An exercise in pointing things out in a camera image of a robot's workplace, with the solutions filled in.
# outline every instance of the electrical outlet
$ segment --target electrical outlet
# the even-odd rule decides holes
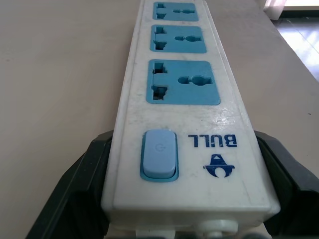
[[[207,61],[149,61],[146,100],[152,104],[218,105],[220,97]]]
[[[169,21],[198,21],[193,3],[155,2],[153,19]]]
[[[151,50],[158,52],[206,53],[198,26],[153,25]]]

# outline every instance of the tiled floor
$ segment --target tiled floor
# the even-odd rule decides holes
[[[274,25],[319,81],[319,18],[282,18]]]

